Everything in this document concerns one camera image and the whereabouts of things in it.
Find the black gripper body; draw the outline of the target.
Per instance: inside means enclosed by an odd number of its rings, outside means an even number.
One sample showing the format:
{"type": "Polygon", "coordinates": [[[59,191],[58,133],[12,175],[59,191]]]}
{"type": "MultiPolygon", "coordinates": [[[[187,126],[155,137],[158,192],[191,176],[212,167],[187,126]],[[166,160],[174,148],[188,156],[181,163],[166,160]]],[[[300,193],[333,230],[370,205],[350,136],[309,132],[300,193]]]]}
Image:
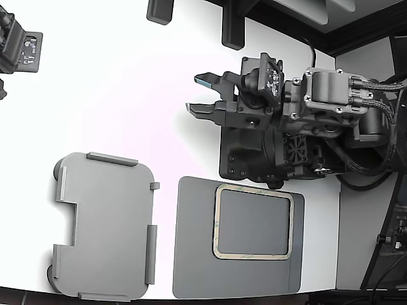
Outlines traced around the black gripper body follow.
{"type": "Polygon", "coordinates": [[[283,61],[272,57],[242,61],[237,112],[226,117],[226,126],[266,130],[282,107],[283,61]]]}

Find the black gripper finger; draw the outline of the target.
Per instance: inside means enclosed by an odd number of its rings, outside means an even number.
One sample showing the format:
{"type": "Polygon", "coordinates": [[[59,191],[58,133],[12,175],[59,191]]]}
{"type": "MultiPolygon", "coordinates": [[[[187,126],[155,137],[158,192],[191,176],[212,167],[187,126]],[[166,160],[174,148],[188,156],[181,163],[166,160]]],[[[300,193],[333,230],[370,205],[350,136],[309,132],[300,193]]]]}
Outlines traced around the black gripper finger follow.
{"type": "Polygon", "coordinates": [[[196,119],[209,120],[216,125],[226,125],[226,117],[237,112],[237,102],[218,100],[213,104],[186,103],[186,110],[196,119]]]}
{"type": "Polygon", "coordinates": [[[230,71],[224,72],[222,76],[211,72],[198,74],[194,80],[199,85],[218,92],[221,99],[233,99],[235,85],[239,86],[239,75],[230,71]]]}

